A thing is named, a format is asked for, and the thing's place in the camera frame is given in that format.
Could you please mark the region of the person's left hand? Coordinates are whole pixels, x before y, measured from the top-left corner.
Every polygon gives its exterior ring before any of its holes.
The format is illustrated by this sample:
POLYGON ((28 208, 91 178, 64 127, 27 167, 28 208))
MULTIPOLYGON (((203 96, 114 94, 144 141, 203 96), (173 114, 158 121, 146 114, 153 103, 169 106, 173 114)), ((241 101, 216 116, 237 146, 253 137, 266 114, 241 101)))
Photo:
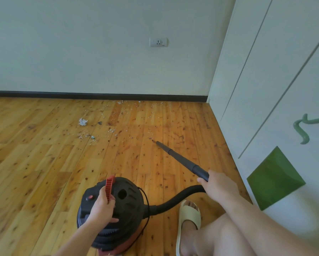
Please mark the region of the person's left hand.
POLYGON ((108 200, 106 186, 103 186, 86 223, 92 226, 97 233, 101 232, 108 225, 108 219, 113 216, 114 208, 115 198, 110 195, 110 200, 108 200))

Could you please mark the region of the person's right hand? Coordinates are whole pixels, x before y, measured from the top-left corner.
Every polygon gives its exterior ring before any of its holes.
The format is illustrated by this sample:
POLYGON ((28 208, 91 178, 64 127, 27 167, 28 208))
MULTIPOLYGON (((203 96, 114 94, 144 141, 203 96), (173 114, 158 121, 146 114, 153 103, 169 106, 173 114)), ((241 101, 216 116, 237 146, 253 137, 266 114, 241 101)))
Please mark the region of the person's right hand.
POLYGON ((202 186, 212 200, 225 206, 231 199, 240 197, 237 184, 224 173, 212 170, 209 170, 208 173, 208 184, 202 186))

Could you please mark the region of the black and red vacuum cleaner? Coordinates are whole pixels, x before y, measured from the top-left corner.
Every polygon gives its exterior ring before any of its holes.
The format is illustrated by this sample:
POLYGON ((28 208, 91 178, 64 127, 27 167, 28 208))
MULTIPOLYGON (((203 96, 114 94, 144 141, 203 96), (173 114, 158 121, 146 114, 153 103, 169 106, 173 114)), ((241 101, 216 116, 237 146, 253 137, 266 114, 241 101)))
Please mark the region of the black and red vacuum cleaner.
POLYGON ((141 235, 141 222, 148 205, 144 204, 142 192, 133 182, 124 177, 110 176, 84 192, 77 213, 78 228, 86 222, 103 186, 106 186, 108 199, 111 195, 115 198, 113 218, 119 221, 102 229, 92 247, 97 249, 98 256, 122 255, 141 235))

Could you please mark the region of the person's right forearm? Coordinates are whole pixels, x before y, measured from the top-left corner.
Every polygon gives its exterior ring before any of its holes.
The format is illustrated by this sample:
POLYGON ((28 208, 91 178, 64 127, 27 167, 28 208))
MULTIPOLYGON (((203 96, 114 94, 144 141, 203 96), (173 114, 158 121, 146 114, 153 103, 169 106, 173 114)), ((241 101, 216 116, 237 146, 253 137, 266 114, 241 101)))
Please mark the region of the person's right forearm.
POLYGON ((257 256, 319 256, 319 251, 240 195, 220 203, 257 256))

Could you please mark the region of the person's left forearm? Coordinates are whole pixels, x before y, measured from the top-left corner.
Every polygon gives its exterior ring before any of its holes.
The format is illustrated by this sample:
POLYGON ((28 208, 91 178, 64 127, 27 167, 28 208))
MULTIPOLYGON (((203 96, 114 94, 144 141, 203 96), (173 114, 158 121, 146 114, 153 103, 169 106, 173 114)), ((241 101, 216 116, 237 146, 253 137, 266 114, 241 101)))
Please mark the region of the person's left forearm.
POLYGON ((102 229, 103 227, 93 222, 86 222, 53 256, 87 256, 93 241, 102 229))

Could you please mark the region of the beige slipper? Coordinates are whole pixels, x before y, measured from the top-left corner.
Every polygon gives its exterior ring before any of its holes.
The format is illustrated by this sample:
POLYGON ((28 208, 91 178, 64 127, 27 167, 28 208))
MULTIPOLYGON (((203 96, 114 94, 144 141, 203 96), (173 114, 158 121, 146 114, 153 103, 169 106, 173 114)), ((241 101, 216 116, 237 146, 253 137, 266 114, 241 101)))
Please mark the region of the beige slipper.
POLYGON ((201 226, 201 213, 197 205, 185 199, 179 208, 176 256, 195 256, 195 240, 201 226))

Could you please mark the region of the person's bare leg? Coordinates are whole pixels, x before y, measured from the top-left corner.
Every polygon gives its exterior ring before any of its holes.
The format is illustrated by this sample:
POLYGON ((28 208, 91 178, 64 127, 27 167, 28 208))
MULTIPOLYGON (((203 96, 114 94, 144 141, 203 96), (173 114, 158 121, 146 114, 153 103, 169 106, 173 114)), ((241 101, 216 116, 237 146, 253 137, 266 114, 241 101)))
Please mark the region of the person's bare leg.
POLYGON ((200 228, 194 245, 195 256, 256 256, 246 238, 226 213, 200 228))

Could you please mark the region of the scattered small floor debris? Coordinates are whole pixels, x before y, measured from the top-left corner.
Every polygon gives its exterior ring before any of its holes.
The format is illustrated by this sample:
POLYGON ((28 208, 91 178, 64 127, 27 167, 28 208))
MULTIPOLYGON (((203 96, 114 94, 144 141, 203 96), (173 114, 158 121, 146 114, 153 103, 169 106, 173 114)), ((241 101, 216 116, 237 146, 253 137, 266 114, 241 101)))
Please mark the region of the scattered small floor debris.
POLYGON ((85 110, 82 118, 88 120, 87 126, 78 124, 75 135, 93 145, 121 142, 140 146, 143 140, 160 141, 164 105, 161 101, 102 101, 97 109, 85 110))

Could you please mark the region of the black baseboard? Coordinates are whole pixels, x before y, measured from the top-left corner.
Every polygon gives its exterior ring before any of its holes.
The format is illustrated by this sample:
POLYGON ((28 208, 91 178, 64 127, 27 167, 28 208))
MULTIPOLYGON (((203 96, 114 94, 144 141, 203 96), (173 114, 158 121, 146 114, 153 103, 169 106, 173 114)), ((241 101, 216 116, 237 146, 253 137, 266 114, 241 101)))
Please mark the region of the black baseboard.
POLYGON ((207 102, 204 95, 170 94, 95 94, 72 92, 37 92, 37 91, 0 91, 0 97, 6 98, 59 98, 80 100, 132 100, 132 101, 169 101, 169 102, 207 102))

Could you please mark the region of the white wardrobe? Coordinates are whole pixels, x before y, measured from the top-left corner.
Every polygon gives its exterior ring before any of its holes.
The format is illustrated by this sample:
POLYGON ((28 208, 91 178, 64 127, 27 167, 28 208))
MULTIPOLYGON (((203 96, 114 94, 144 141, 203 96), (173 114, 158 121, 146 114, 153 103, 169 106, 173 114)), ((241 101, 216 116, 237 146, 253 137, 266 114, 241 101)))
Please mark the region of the white wardrobe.
POLYGON ((263 210, 319 249, 319 0, 236 0, 209 102, 247 177, 278 146, 306 184, 263 210))

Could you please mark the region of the white wall socket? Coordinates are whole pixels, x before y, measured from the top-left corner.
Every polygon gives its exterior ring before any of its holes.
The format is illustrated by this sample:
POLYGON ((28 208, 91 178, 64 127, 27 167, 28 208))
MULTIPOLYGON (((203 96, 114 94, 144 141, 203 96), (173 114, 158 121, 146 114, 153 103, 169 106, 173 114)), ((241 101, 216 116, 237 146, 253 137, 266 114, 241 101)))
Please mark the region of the white wall socket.
POLYGON ((149 47, 167 47, 167 38, 149 38, 149 47))

